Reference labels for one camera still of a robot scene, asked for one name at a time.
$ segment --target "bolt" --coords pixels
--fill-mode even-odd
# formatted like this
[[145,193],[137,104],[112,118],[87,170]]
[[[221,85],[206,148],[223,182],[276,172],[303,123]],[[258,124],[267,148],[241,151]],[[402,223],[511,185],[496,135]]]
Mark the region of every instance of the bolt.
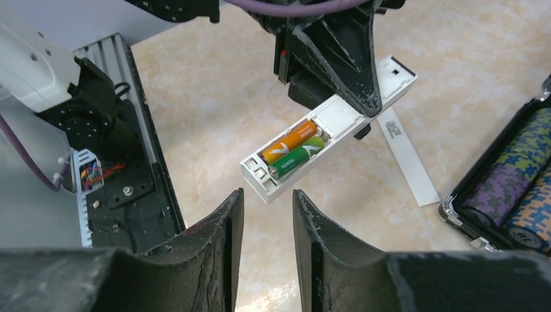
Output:
[[132,187],[124,187],[122,189],[122,192],[126,195],[126,196],[130,196],[132,195],[132,193],[134,192],[134,190],[132,189]]

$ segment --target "beige tile floor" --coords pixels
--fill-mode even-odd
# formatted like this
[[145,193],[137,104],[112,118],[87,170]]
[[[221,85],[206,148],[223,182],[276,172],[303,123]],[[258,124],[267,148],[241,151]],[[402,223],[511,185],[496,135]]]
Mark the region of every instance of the beige tile floor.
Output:
[[[419,75],[394,109],[439,194],[446,196],[551,73],[548,0],[409,0],[375,24],[376,58]],[[274,39],[245,14],[180,25],[133,47],[181,210],[197,222],[244,187],[238,311],[299,311],[291,190],[265,205],[239,161],[303,116],[272,75]],[[467,250],[419,208],[378,125],[295,185],[378,248]]]

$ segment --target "white battery box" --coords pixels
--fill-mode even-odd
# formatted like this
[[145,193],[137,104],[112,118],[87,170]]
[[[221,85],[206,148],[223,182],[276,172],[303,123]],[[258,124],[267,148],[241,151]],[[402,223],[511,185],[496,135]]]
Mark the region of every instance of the white battery box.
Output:
[[[411,70],[392,56],[385,58],[377,65],[377,75],[383,104],[379,114],[398,101],[417,79]],[[330,157],[332,152],[339,148],[341,142],[352,139],[376,118],[377,116],[369,118],[360,114],[335,94],[241,161],[243,176],[264,202],[271,203],[312,168]],[[261,157],[262,152],[309,120],[314,122],[318,126],[318,131],[323,132],[325,139],[328,139],[325,147],[301,166],[279,179],[274,179],[268,171],[268,164]]]

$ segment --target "aa battery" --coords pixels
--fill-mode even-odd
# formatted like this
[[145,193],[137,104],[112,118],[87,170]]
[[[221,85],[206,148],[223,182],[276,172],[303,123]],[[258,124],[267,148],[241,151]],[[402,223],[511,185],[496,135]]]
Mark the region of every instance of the aa battery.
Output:
[[272,178],[279,179],[301,164],[306,163],[310,157],[321,152],[324,147],[323,139],[314,136],[269,166],[268,171]]
[[311,120],[305,122],[288,135],[279,139],[269,148],[262,152],[262,158],[268,163],[273,164],[278,159],[289,154],[292,150],[299,147],[318,132],[318,127]]

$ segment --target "red wire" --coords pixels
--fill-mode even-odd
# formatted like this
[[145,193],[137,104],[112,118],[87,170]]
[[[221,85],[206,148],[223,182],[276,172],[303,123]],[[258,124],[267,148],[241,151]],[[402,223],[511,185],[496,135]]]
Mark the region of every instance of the red wire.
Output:
[[100,181],[101,179],[104,179],[104,178],[110,176],[111,174],[115,173],[117,170],[122,169],[122,168],[124,168],[124,167],[126,167],[126,164],[117,164],[117,165],[116,165],[115,167],[113,167],[112,169],[105,169],[105,171],[104,171],[104,169],[102,168],[101,170],[102,170],[104,173],[103,173],[101,176],[99,176],[99,177],[97,177],[97,178],[95,178],[95,179],[93,179],[93,180],[91,180],[91,181],[85,181],[85,182],[83,183],[83,185],[92,185],[92,184],[94,184],[94,183]]

